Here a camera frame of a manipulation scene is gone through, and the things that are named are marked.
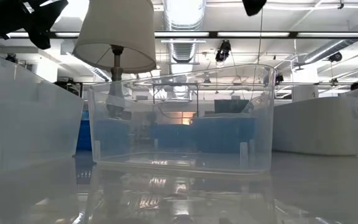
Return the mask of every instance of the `lamp stand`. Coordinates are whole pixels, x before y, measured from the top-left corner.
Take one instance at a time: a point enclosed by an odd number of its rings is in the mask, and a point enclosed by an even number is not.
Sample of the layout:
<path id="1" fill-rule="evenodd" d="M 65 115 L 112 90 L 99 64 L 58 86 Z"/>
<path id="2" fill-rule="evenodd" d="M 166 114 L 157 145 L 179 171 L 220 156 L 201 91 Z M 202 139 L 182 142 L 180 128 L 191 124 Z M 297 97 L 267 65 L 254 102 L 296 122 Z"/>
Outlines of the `lamp stand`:
<path id="1" fill-rule="evenodd" d="M 111 68 L 111 80 L 121 81 L 122 73 L 124 69 L 121 68 L 121 55 L 124 51 L 124 47 L 112 45 L 111 46 L 112 52 L 114 54 L 114 67 Z"/>

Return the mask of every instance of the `fluorescent light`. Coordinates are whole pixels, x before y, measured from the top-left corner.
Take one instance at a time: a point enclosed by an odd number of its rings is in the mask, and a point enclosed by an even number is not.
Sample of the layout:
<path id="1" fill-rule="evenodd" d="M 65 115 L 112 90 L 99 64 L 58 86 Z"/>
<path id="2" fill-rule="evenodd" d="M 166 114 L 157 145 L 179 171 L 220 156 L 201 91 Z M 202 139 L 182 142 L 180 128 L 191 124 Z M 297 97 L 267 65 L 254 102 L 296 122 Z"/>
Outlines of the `fluorescent light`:
<path id="1" fill-rule="evenodd" d="M 358 32 L 300 32 L 298 37 L 358 37 Z"/>
<path id="2" fill-rule="evenodd" d="M 289 32 L 218 32 L 218 37 L 288 37 Z"/>
<path id="3" fill-rule="evenodd" d="M 209 32 L 156 32 L 156 37 L 208 37 Z"/>
<path id="4" fill-rule="evenodd" d="M 161 40 L 163 44 L 205 44 L 205 40 Z"/>
<path id="5" fill-rule="evenodd" d="M 7 35 L 9 37 L 29 37 L 29 34 L 26 32 L 12 32 Z"/>
<path id="6" fill-rule="evenodd" d="M 57 32 L 57 37 L 78 37 L 80 35 L 79 32 Z"/>

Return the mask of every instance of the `white lampshade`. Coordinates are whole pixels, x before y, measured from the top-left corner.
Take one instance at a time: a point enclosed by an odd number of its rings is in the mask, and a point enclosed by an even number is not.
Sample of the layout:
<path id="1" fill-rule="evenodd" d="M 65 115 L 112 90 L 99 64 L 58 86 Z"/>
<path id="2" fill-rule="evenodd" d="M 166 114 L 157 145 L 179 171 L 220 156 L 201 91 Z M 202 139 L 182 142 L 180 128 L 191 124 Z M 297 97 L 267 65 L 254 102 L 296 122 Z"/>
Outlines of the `white lampshade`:
<path id="1" fill-rule="evenodd" d="M 93 67 L 114 66 L 111 45 L 124 47 L 124 73 L 156 68 L 154 9 L 151 0 L 90 0 L 73 54 Z"/>

